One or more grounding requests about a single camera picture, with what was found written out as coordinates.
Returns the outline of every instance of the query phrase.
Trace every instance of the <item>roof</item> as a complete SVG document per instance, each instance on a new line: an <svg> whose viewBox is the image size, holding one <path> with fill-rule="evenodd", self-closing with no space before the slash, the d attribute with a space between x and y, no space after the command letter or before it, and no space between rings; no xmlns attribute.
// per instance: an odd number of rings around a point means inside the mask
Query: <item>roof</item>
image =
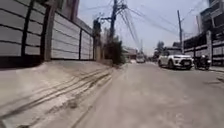
<svg viewBox="0 0 224 128"><path fill-rule="evenodd" d="M131 48L131 47L126 47L126 46L123 46L123 51L125 53L135 54L135 55L138 53L137 49L134 49L134 48Z"/></svg>

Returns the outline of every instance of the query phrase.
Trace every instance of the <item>blue sky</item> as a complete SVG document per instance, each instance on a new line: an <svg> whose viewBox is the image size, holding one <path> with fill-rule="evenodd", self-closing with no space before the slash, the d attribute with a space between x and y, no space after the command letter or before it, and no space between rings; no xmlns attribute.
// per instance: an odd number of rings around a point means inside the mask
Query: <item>blue sky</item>
<svg viewBox="0 0 224 128"><path fill-rule="evenodd" d="M109 17L111 15L113 3L111 1L112 0L80 0L78 17L92 26L93 19L99 15L103 14L104 17ZM180 10L181 18L185 19L182 25L186 33L184 38L187 38L198 33L196 15L208 6L207 0L126 1L130 9L143 13L151 21L148 22L134 13L131 13L138 37L143 41L144 52L147 54L153 53L159 40L164 41L167 46L179 40L177 10ZM165 31L155 26L155 24L172 32ZM109 27L109 23L105 22L102 27ZM125 46L138 47L120 16L118 16L116 21L116 32L121 36Z"/></svg>

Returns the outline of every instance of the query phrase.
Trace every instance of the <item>tree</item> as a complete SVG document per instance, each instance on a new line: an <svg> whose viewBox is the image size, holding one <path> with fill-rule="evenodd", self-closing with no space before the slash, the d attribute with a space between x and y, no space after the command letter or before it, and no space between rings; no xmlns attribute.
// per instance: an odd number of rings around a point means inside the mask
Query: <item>tree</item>
<svg viewBox="0 0 224 128"><path fill-rule="evenodd" d="M159 42L157 43L157 48L156 48L156 50L158 51L159 54L162 53L162 51L163 51L163 47L164 47L164 42L163 42L163 41L159 41Z"/></svg>

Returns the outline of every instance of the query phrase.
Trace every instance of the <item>tire track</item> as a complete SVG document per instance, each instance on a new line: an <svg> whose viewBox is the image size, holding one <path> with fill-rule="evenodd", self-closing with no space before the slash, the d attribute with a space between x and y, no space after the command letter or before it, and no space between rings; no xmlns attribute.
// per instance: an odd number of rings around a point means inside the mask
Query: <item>tire track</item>
<svg viewBox="0 0 224 128"><path fill-rule="evenodd" d="M87 73L87 74L85 74L85 75L82 75L82 76L84 76L84 77L82 77L82 78L81 78L80 80L78 80L77 82L80 82L80 81L82 81L82 80L88 79L89 77L95 75L95 73L100 73L101 71L104 71L104 70L107 70L107 69L109 69L109 68L98 69L98 70L95 70L95 71L93 71L93 72L90 72L90 73ZM38 95L38 94L40 94L40 93L44 93L44 92L46 92L46 91L50 91L50 90L56 89L56 88L58 88L58 87L61 87L61 86L65 85L65 84L68 84L68 83L74 81L76 78L77 78L77 76L73 76L73 77L72 77L71 79L69 79L68 81L62 82L62 83L60 83L60 84L54 85L54 86L49 87L49 88L44 88L44 89L39 90L39 91L37 91L37 92L35 92L35 93L31 94L31 95L26 95L26 96L24 96L24 97L21 97L21 98L18 98L18 99L14 99L14 100L12 100L12 101L9 101L9 102L7 102L7 103L5 103L5 104L3 104L3 105L0 105L0 110L1 110L2 108L6 107L6 106L16 104L16 103L18 103L18 102L20 102L20 101L22 101L22 100L27 100L27 99L29 99L29 98L31 98L31 97L34 97L34 96L36 96L36 95Z"/></svg>
<svg viewBox="0 0 224 128"><path fill-rule="evenodd" d="M83 79L81 79L81 80L79 80L79 81L77 81L77 82L75 82L73 84L70 84L70 85L68 85L66 87L60 88L58 90L55 90L55 91L53 91L53 92L51 92L51 93L49 93L47 95L44 95L44 96L42 96L42 97L40 97L40 98L38 98L38 99L36 99L34 101L31 101L31 102L29 102L27 104L24 104L24 105L22 105L22 106L20 106L20 107L18 107L16 109L14 109L14 110L12 110L12 111L9 111L6 114L1 115L0 118L1 119L7 119L7 118L9 118L11 116L18 115L18 114L20 114L20 113L22 113L22 112L24 112L24 111L26 111L28 109L34 108L34 107L36 107L36 106L38 106L40 104L43 104L43 103L45 103L47 101L50 101L50 100L52 100L54 98L57 98L57 97L59 97L61 95L66 94L68 92L77 90L77 89L85 86L86 84L91 83L92 81L98 79L99 77L94 78L94 76L95 75L98 75L100 73L103 73L103 72L104 71L102 71L102 72L96 72L96 73L93 73L93 74L91 74L91 75L89 75L87 77L84 77ZM81 82L83 80L87 80L87 79L88 79L87 82L85 82L85 83L83 83L83 84L81 84L81 85L73 88L74 85L78 84L79 82Z"/></svg>

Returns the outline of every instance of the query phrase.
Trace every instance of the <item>white car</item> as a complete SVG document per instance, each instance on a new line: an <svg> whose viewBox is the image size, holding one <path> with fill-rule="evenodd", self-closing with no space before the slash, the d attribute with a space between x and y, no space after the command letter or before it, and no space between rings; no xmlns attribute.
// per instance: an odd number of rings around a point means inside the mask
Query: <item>white car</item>
<svg viewBox="0 0 224 128"><path fill-rule="evenodd" d="M145 57L143 55L138 55L136 57L136 62L137 63L145 63Z"/></svg>
<svg viewBox="0 0 224 128"><path fill-rule="evenodd" d="M158 59L159 67L166 66L170 69L186 68L190 70L193 67L193 59L190 55L183 55L180 49L164 48Z"/></svg>

